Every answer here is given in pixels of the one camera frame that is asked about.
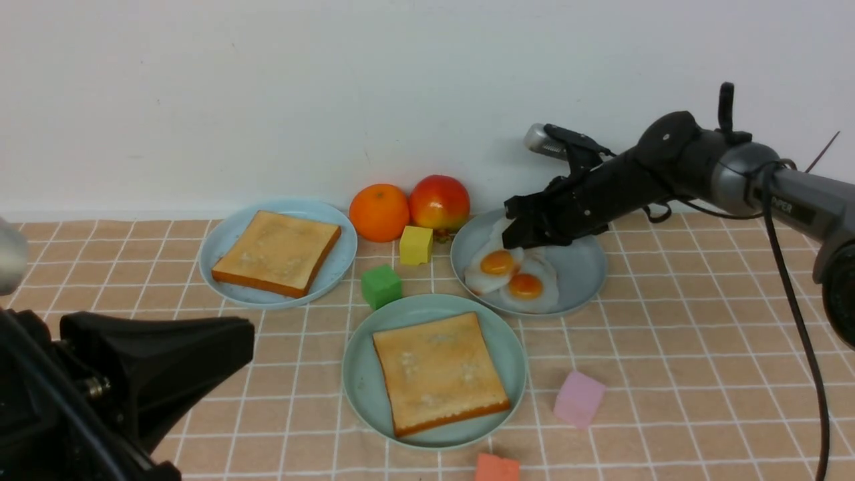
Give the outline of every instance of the pink cube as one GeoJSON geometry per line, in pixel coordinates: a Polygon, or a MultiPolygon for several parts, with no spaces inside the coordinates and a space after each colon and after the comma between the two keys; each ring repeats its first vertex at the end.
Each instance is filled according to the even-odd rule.
{"type": "Polygon", "coordinates": [[[573,371],[567,376],[553,412],[556,417],[579,429],[587,429],[597,414],[599,403],[603,400],[605,386],[580,372],[573,371]]]}

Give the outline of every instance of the orange cube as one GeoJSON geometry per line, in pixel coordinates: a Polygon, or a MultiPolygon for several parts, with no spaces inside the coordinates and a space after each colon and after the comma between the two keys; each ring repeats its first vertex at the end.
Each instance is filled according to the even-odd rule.
{"type": "Polygon", "coordinates": [[[475,481],[520,481],[520,461],[479,453],[475,481]]]}

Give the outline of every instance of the apple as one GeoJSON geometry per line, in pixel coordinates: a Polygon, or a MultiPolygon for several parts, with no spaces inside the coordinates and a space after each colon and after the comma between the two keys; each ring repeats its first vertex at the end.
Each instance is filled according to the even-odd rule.
{"type": "Polygon", "coordinates": [[[429,175],[410,194],[410,218],[433,229],[437,241],[448,241],[469,220],[469,192],[448,175],[429,175]]]}

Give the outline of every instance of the robotic arm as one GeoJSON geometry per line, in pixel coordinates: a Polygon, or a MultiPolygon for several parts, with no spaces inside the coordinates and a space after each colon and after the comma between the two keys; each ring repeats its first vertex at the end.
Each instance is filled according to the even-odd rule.
{"type": "Polygon", "coordinates": [[[506,216],[515,220],[504,245],[567,246],[605,232],[618,217],[671,200],[701,199],[733,216],[759,217],[767,182],[772,216],[822,244],[813,280],[823,285],[829,322],[855,349],[855,186],[799,172],[751,134],[734,132],[733,92],[732,84],[722,86],[720,128],[701,128],[689,112],[673,112],[605,162],[600,154],[614,154],[586,135],[533,125],[526,147],[568,160],[571,174],[543,192],[505,201],[506,216]]]}

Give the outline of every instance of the tangerine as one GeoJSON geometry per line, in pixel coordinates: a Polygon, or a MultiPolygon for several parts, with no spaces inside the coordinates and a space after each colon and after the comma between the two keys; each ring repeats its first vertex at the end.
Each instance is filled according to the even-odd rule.
{"type": "Polygon", "coordinates": [[[353,227],[372,242],[391,242],[404,233],[410,223],[407,194],[390,184],[365,187],[351,201],[349,211],[353,227]]]}

